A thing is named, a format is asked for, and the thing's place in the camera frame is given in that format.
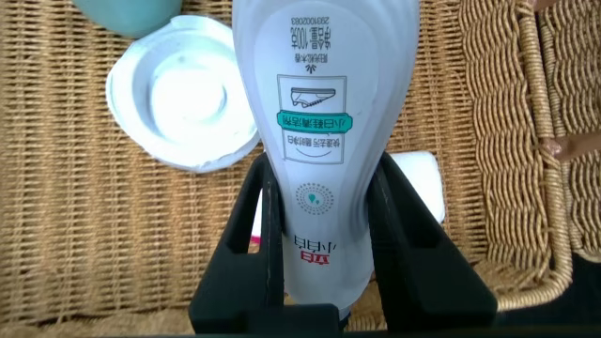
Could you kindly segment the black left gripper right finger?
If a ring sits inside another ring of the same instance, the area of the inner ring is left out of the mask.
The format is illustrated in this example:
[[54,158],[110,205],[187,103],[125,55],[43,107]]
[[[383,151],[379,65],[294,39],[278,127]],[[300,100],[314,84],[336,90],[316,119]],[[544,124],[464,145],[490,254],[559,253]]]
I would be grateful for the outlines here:
[[388,153],[368,188],[368,222],[389,331],[493,324],[496,297]]

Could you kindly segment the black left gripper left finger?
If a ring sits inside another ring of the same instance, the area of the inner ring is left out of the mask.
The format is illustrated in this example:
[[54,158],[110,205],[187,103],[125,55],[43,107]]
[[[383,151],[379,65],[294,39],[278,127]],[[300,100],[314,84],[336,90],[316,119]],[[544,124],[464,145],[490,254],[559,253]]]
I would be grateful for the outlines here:
[[266,154],[257,157],[189,306],[196,332],[244,332],[246,316],[284,304],[284,212]]

